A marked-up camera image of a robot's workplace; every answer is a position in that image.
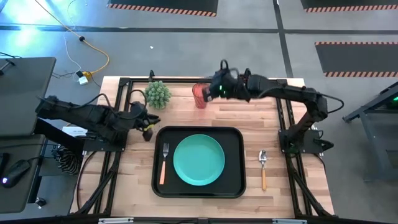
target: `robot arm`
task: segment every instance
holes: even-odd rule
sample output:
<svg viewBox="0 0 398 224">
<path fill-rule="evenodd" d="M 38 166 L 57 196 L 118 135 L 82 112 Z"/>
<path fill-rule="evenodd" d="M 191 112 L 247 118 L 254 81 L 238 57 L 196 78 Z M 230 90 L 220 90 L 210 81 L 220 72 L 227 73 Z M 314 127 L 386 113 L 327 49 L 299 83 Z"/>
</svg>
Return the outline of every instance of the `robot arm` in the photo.
<svg viewBox="0 0 398 224">
<path fill-rule="evenodd" d="M 130 129 L 142 131 L 149 141 L 151 127 L 160 121 L 159 117 L 148 114 L 143 104 L 131 103 L 130 111 L 114 112 L 110 106 L 76 105 L 60 101 L 56 96 L 41 99 L 36 108 L 37 116 L 43 119 L 62 119 L 97 134 L 111 144 L 122 141 Z"/>
<path fill-rule="evenodd" d="M 287 134 L 289 142 L 295 145 L 303 144 L 306 130 L 310 129 L 315 122 L 323 121 L 328 117 L 326 98 L 313 88 L 290 86 L 285 79 L 270 80 L 260 75 L 251 75 L 249 69 L 246 69 L 244 75 L 233 78 L 231 70 L 225 60 L 221 61 L 221 68 L 215 73 L 210 86 L 203 89 L 205 101 L 222 97 L 249 102 L 251 99 L 272 96 L 304 103 L 307 112 L 297 124 L 289 128 Z"/>
</svg>

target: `cup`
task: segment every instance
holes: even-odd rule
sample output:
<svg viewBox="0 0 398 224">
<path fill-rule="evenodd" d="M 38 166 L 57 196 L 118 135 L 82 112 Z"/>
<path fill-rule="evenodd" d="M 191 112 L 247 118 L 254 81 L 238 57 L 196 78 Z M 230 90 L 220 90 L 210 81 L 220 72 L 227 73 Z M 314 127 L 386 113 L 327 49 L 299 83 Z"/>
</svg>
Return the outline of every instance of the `cup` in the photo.
<svg viewBox="0 0 398 224">
<path fill-rule="evenodd" d="M 198 109 L 205 109 L 207 102 L 203 99 L 202 89 L 206 88 L 208 84 L 206 83 L 196 83 L 192 87 L 193 98 L 195 99 L 195 105 Z"/>
</svg>

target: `desk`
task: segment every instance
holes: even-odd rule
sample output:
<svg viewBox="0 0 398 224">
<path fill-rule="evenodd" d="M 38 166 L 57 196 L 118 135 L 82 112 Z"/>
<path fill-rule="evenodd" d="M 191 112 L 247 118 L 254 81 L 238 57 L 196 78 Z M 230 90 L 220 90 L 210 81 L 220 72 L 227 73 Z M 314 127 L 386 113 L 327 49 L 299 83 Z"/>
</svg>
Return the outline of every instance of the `desk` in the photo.
<svg viewBox="0 0 398 224">
<path fill-rule="evenodd" d="M 15 139 L 2 139 L 0 141 L 0 147 L 14 146 L 20 144 L 35 144 L 30 146 L 19 146 L 0 149 L 0 152 L 6 152 L 10 154 L 7 166 L 4 171 L 7 171 L 10 166 L 21 159 L 28 160 L 30 158 L 39 157 L 41 155 L 44 143 L 43 135 L 33 135 L 27 137 L 19 137 Z M 21 212 L 25 209 L 28 201 L 28 196 L 32 186 L 34 185 L 34 179 L 39 173 L 38 170 L 38 159 L 34 159 L 29 162 L 30 169 L 24 174 L 22 179 L 12 188 L 6 189 L 0 187 L 0 213 L 16 213 Z"/>
<path fill-rule="evenodd" d="M 55 58 L 10 58 L 0 76 L 0 136 L 28 136 L 34 132 L 39 97 L 44 97 Z M 0 59 L 0 67 L 7 63 Z"/>
<path fill-rule="evenodd" d="M 290 85 L 302 86 L 303 79 L 288 79 Z M 107 94 L 114 104 L 119 77 L 104 77 L 101 92 Z M 135 83 L 134 89 L 145 89 L 147 83 Z M 253 100 L 250 103 L 238 100 L 216 99 L 205 110 L 195 108 L 192 83 L 168 83 L 172 92 L 169 105 L 162 111 L 148 108 L 159 115 L 162 121 L 156 124 L 154 136 L 145 142 L 139 131 L 130 131 L 127 146 L 121 156 L 111 215 L 130 217 L 211 217 L 211 218 L 293 218 L 292 199 L 284 156 L 279 149 L 277 132 L 279 120 L 274 98 Z M 133 93 L 133 100 L 143 100 Z M 99 104 L 106 104 L 100 99 Z M 295 119 L 306 112 L 301 103 L 292 102 Z M 209 198 L 161 198 L 150 186 L 152 162 L 157 131 L 169 125 L 181 126 L 232 126 L 238 128 L 244 138 L 246 153 L 245 193 L 236 199 Z M 265 149 L 268 189 L 261 189 L 261 164 L 258 154 Z M 88 163 L 80 185 L 83 204 L 97 187 L 104 153 L 99 152 Z M 317 200 L 333 213 L 325 171 L 313 155 L 303 155 L 307 184 Z M 304 211 L 302 193 L 298 190 L 300 208 Z M 104 208 L 107 193 L 103 197 Z M 76 201 L 71 212 L 76 211 Z"/>
</svg>

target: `cable bundle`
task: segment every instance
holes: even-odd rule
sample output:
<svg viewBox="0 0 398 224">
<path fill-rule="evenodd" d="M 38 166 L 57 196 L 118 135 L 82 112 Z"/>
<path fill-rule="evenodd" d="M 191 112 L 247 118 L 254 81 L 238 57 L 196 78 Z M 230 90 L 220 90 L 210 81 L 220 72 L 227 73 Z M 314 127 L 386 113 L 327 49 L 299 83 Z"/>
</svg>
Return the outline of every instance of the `cable bundle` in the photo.
<svg viewBox="0 0 398 224">
<path fill-rule="evenodd" d="M 58 168 L 62 172 L 69 175 L 77 175 L 79 173 L 82 158 L 77 157 L 74 151 L 60 146 L 56 151 L 53 151 L 53 155 L 56 157 Z"/>
</svg>

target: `concrete floor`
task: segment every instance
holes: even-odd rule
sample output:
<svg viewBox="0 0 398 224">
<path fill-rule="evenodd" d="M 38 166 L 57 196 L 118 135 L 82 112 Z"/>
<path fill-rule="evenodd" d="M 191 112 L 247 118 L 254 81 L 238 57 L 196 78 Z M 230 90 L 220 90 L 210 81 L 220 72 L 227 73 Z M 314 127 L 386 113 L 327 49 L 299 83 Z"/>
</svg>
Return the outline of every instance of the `concrete floor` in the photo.
<svg viewBox="0 0 398 224">
<path fill-rule="evenodd" d="M 71 24 L 69 1 L 41 1 L 58 18 Z M 70 14 L 76 25 L 85 27 L 196 28 L 192 32 L 80 32 L 93 45 L 109 53 L 111 63 L 95 79 L 101 84 L 105 75 L 209 76 L 218 69 L 220 59 L 231 66 L 267 77 L 286 77 L 281 42 L 273 0 L 219 0 L 216 18 L 139 12 L 105 7 L 107 0 L 74 2 Z M 279 0 L 285 29 L 305 30 L 398 30 L 398 11 L 305 13 L 299 0 Z M 31 0 L 9 1 L 0 13 L 0 26 L 36 24 L 58 25 Z M 246 30 L 208 32 L 206 28 L 269 29 L 269 34 Z M 35 26 L 22 30 L 0 30 L 0 52 L 21 57 L 57 58 L 55 72 L 73 72 L 76 65 L 69 61 L 63 40 L 64 32 L 41 32 Z M 341 117 L 375 97 L 382 89 L 396 82 L 393 78 L 325 78 L 314 47 L 316 41 L 397 41 L 398 35 L 327 35 L 286 34 L 286 46 L 295 78 L 304 78 L 307 86 L 343 99 L 346 106 L 317 126 L 324 129 L 324 139 L 335 143 L 325 153 L 326 174 L 335 213 L 343 218 L 377 220 L 397 223 L 398 182 L 364 182 L 373 168 L 369 143 L 359 120 L 345 124 Z M 101 54 L 82 45 L 67 34 L 70 55 L 84 70 L 104 63 Z M 98 86 L 80 86 L 71 78 L 52 78 L 48 95 L 65 101 L 84 103 L 97 95 Z M 330 108 L 338 106 L 329 101 Z M 61 128 L 64 122 L 54 122 Z M 49 163 L 46 169 L 56 169 Z M 72 201 L 76 178 L 45 177 L 39 197 L 48 205 L 38 210 L 28 205 L 22 213 L 0 215 L 0 220 L 65 215 Z"/>
</svg>

